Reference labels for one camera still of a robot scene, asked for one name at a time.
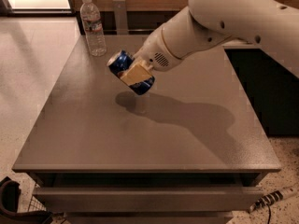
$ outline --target gray table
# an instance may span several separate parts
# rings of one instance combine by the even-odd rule
[[[77,223],[225,223],[279,161],[223,47],[155,72],[144,96],[117,80],[108,59],[145,38],[107,36],[98,58],[81,37],[13,169]]]

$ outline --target table drawer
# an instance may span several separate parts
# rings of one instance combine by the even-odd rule
[[[34,195],[52,212],[225,212],[248,210],[260,188],[37,188]]]
[[[210,213],[202,212],[196,215],[178,216],[168,214],[160,215],[123,215],[114,217],[88,215],[68,215],[67,220],[76,224],[224,224],[233,218],[231,212]]]

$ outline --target blue can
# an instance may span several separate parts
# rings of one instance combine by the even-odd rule
[[[133,63],[134,57],[127,53],[125,50],[121,50],[115,53],[107,63],[110,71],[117,77],[121,77],[121,73],[130,68],[130,65]],[[146,93],[153,85],[155,77],[146,79],[142,82],[130,85],[132,91],[138,95]]]

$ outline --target table top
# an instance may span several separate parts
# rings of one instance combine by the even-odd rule
[[[16,172],[275,172],[280,164],[223,47],[197,52],[135,95],[110,73],[143,35],[82,36],[16,160]]]

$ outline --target tile floor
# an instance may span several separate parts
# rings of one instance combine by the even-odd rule
[[[19,211],[26,211],[34,182],[11,171],[21,147],[46,102],[79,31],[75,18],[0,17],[0,180],[21,184]],[[283,169],[261,183],[264,193],[299,188],[299,137],[270,137]],[[270,223],[299,224],[299,195],[272,206]],[[229,224],[265,224],[268,210],[234,212]]]

